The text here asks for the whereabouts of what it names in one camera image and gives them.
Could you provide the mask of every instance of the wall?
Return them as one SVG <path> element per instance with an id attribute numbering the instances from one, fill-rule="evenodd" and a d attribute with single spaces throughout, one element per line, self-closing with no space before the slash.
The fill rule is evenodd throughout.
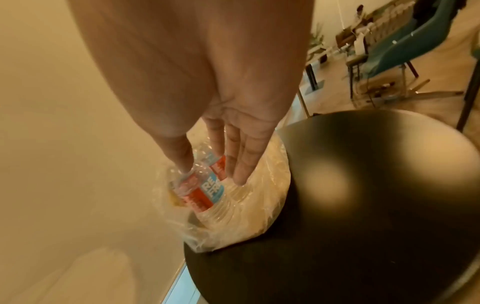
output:
<path id="1" fill-rule="evenodd" d="M 0 10 L 0 303 L 158 303 L 182 242 L 151 204 L 165 164 L 64 1 Z"/>
<path id="2" fill-rule="evenodd" d="M 343 29 L 341 18 L 344 26 L 349 27 L 360 4 L 363 4 L 366 13 L 370 13 L 388 2 L 390 0 L 315 0 L 312 28 L 317 23 L 323 24 L 325 43 L 335 46 L 335 36 Z"/>

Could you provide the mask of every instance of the plastic wrap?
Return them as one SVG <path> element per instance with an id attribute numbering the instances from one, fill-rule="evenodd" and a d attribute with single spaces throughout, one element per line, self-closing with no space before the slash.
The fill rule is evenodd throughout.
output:
<path id="1" fill-rule="evenodd" d="M 230 201 L 228 217 L 223 220 L 213 225 L 202 224 L 170 189 L 168 168 L 159 174 L 154 204 L 193 251 L 213 251 L 267 231 L 283 208 L 290 178 L 285 147 L 274 134 L 245 186 L 238 188 L 229 178 L 221 182 Z"/>

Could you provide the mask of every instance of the black round table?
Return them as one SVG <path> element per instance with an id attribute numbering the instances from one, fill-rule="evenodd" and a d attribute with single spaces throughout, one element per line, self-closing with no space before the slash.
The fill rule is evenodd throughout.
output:
<path id="1" fill-rule="evenodd" d="M 478 275 L 480 155 L 461 133 L 405 111 L 279 133 L 292 180 L 272 227 L 212 253 L 184 248 L 209 304 L 444 302 Z"/>

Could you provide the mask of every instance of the bottle label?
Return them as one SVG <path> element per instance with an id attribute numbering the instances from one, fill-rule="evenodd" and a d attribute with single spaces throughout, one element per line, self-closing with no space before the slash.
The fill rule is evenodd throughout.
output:
<path id="1" fill-rule="evenodd" d="M 227 178 L 227 173 L 225 172 L 225 155 L 218 159 L 215 163 L 210 162 L 208 166 L 219 178 L 219 180 L 224 180 Z"/>
<path id="2" fill-rule="evenodd" d="M 198 179 L 194 174 L 188 178 L 188 182 L 191 179 Z M 208 179 L 204 181 L 200 187 L 197 187 L 190 194 L 183 197 L 183 200 L 192 207 L 195 212 L 203 212 L 211 207 L 218 201 L 220 201 L 224 193 L 224 187 L 217 179 L 215 174 L 210 174 Z"/>

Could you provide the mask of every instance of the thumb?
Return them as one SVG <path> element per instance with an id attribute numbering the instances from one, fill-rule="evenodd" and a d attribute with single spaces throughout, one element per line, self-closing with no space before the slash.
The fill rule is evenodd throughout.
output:
<path id="1" fill-rule="evenodd" d="M 153 136 L 165 156 L 175 163 L 183 173 L 189 172 L 194 165 L 192 145 L 186 135 L 178 137 Z"/>

